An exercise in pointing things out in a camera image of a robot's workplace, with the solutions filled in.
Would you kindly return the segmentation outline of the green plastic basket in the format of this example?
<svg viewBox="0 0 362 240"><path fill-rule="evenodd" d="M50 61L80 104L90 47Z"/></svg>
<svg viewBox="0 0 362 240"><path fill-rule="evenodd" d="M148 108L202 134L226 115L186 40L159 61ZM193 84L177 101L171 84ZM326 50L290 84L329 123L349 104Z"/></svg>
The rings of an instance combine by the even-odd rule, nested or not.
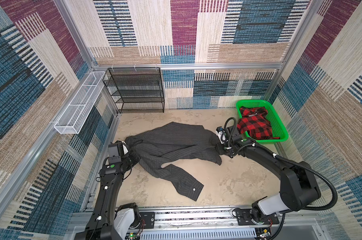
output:
<svg viewBox="0 0 362 240"><path fill-rule="evenodd" d="M240 108L257 108L257 107L265 107L268 111L266 119L270 121L272 133L274 138L278 138L276 140L256 140L260 144L271 145L280 142L285 142L288 140L289 134L284 126L282 120L277 114L276 110L272 106L271 103L265 100L239 100L236 102L235 107L238 111L238 115L241 117Z"/></svg>

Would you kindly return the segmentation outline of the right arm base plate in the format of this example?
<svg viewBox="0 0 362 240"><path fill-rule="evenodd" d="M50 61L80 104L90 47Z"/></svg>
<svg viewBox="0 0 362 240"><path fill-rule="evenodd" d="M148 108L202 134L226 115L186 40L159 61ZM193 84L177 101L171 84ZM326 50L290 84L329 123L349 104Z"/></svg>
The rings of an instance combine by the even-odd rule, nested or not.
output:
<svg viewBox="0 0 362 240"><path fill-rule="evenodd" d="M235 208L231 214L237 219L239 226L278 225L280 223L277 214L264 215L257 209Z"/></svg>

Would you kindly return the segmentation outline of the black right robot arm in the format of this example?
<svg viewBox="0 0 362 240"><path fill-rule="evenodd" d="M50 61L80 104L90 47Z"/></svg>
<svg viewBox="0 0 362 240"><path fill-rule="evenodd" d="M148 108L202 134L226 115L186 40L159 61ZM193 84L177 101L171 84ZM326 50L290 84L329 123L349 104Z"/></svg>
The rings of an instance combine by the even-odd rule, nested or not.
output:
<svg viewBox="0 0 362 240"><path fill-rule="evenodd" d="M251 159L280 180L279 192L252 204L250 216L255 224L263 224L266 218L283 211L297 212L321 197L315 175L310 172L310 165L301 162L287 163L279 160L272 152L254 140L244 140L236 136L234 143L229 143L228 131L217 133L220 143L216 149L220 155L234 157L237 155Z"/></svg>

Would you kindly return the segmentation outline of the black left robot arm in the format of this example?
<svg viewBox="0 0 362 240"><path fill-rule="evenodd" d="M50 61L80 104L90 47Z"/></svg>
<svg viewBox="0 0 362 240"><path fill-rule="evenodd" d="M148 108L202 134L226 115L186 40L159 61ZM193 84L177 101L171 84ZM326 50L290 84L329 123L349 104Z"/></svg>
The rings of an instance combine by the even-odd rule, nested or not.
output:
<svg viewBox="0 0 362 240"><path fill-rule="evenodd" d="M122 141L110 144L108 152L99 172L101 186L95 208L85 230L75 235L76 240L124 240L129 229L141 223L136 203L116 208L125 174L133 169L140 157Z"/></svg>

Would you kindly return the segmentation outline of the dark grey striped shirt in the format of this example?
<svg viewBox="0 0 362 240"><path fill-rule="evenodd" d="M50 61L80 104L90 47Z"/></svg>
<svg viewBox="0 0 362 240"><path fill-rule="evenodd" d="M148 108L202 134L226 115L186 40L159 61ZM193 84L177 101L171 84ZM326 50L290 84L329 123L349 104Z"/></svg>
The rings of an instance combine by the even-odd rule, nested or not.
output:
<svg viewBox="0 0 362 240"><path fill-rule="evenodd" d="M200 159L221 165L215 148L219 142L214 132L201 125L176 122L125 139L129 150L140 156L144 170L171 182L180 195L193 201L197 201L204 185L173 162Z"/></svg>

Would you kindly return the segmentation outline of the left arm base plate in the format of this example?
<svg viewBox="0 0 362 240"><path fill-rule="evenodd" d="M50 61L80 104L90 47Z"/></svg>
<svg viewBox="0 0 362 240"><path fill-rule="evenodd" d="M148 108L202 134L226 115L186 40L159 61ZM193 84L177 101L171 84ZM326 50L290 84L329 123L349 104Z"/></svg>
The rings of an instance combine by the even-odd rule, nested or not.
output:
<svg viewBox="0 0 362 240"><path fill-rule="evenodd" d="M116 213L113 228L119 233L128 232L128 230L153 229L154 221L154 212L122 209Z"/></svg>

